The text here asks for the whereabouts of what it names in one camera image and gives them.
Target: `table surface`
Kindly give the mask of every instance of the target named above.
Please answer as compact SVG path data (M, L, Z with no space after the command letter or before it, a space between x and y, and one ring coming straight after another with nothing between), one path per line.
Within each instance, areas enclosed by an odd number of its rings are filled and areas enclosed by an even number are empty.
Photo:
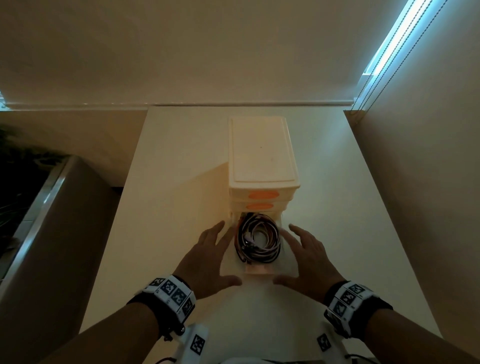
M284 116L301 187L283 213L321 240L348 279L365 284L401 314L440 335L341 107L151 107L108 238L82 330L121 308L152 278L170 274L201 231L228 219L228 118ZM276 269L295 274L287 244ZM188 320L210 328L203 363L234 356L321 358L324 306L242 274L233 244L223 274L244 284L201 300ZM349 352L369 355L356 339ZM159 341L145 360L173 354Z

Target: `wrist tracker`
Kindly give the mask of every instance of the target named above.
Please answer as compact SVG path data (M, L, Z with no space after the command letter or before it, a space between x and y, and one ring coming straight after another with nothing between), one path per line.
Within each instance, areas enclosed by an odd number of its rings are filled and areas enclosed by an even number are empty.
M367 323L380 309L393 310L368 287L351 281L334 284L325 295L325 318L344 338L364 340Z
M143 290L139 291L129 303L140 302L148 306L158 323L159 337L171 341L170 332L182 335L183 323L195 308L195 294L180 277L168 276L156 278Z

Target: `left hand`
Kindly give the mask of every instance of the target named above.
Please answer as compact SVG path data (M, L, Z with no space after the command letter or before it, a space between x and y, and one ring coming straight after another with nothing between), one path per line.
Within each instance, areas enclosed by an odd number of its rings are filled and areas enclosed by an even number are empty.
M231 227L216 243L217 235L223 229L224 221L202 232L198 243L184 256L173 272L190 286L197 300L211 296L231 286L241 286L242 281L237 276L221 276L220 263L223 255L235 234Z

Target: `coiled cable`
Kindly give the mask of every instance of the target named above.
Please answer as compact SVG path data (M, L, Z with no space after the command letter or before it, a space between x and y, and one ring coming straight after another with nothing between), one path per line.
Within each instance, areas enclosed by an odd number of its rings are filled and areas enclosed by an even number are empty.
M256 233L265 237L264 247L255 243ZM280 235L275 221L267 215L254 212L241 216L235 235L235 250L242 262L272 263L278 258L280 248Z

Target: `hand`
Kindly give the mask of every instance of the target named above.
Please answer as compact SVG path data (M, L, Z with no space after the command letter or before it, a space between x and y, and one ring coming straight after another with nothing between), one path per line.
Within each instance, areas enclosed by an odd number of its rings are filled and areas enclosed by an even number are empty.
M197 300L211 296L231 286L241 286L237 276L221 276L220 263L235 234L231 227L216 243L218 233L223 229L224 221L205 230L198 238L198 243L183 257L174 275L188 283Z
M299 276L275 276L274 284L281 284L323 303L325 294L335 283L345 280L328 260L324 245L308 231L290 224L290 230L300 236L301 245L290 233L280 234L290 245L299 266Z

